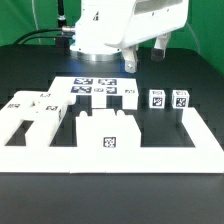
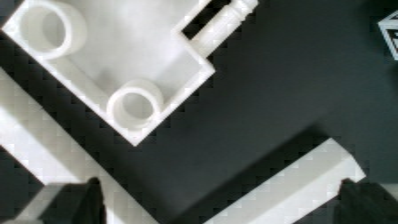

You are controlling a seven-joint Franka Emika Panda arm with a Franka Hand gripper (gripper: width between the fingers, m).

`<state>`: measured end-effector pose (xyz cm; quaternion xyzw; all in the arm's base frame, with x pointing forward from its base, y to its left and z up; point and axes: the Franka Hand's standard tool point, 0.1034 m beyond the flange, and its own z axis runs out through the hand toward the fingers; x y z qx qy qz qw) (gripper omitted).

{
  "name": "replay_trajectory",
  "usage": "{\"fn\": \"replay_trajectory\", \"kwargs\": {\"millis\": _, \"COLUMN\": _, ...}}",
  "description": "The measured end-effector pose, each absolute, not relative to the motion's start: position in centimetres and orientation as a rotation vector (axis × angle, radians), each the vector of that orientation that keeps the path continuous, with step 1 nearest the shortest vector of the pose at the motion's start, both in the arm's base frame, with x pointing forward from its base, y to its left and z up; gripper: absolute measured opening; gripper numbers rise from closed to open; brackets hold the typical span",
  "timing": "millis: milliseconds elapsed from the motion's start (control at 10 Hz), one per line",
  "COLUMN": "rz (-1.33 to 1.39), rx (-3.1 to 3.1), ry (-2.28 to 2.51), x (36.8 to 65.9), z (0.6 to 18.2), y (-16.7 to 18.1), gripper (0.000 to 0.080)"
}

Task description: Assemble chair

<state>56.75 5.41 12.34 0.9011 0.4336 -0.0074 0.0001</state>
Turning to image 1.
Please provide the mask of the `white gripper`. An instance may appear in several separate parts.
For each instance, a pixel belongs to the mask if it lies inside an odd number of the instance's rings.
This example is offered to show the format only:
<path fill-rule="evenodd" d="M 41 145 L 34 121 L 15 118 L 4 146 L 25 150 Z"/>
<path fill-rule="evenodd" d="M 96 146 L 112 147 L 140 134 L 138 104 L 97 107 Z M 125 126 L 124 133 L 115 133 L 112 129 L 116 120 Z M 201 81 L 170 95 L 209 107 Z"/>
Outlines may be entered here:
<path fill-rule="evenodd" d="M 171 37 L 169 32 L 186 23 L 188 5 L 189 0 L 111 0 L 104 10 L 104 43 L 123 49 L 125 71 L 135 73 L 138 58 L 132 45 L 157 37 L 151 60 L 161 62 Z"/>

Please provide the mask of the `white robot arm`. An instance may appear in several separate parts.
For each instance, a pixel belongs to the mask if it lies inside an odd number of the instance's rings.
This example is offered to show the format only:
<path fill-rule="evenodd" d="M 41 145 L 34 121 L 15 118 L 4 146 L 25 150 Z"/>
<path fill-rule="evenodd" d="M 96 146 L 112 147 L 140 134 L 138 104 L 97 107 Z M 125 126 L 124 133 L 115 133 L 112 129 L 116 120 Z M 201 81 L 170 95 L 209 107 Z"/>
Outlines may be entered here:
<path fill-rule="evenodd" d="M 189 0 L 81 0 L 72 53 L 89 61 L 121 56 L 125 71 L 135 73 L 138 46 L 155 41 L 151 59 L 165 58 L 171 33 L 182 28 Z"/>

